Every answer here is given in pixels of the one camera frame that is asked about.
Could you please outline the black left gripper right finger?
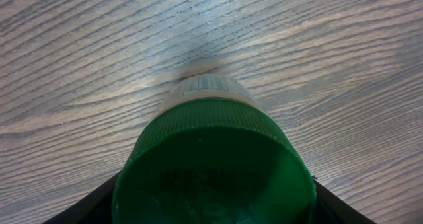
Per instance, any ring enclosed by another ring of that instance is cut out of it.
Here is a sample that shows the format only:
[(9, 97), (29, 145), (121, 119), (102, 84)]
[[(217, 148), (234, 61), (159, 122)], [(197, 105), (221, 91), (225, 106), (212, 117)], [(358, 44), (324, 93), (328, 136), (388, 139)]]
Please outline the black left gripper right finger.
[(376, 224), (317, 182), (313, 176), (317, 199), (313, 224)]

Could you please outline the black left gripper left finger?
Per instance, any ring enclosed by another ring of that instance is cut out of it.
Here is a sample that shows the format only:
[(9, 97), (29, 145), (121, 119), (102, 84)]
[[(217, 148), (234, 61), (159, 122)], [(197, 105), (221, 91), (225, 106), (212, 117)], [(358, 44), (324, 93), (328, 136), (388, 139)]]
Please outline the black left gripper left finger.
[(44, 224), (112, 224), (112, 195), (120, 173)]

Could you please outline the green lid white jar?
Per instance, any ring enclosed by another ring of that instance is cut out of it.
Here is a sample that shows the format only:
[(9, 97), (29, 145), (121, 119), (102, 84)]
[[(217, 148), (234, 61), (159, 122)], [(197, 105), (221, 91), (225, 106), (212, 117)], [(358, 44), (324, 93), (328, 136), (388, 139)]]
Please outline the green lid white jar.
[(311, 175), (240, 83), (179, 83), (136, 142), (112, 200), (115, 223), (312, 223)]

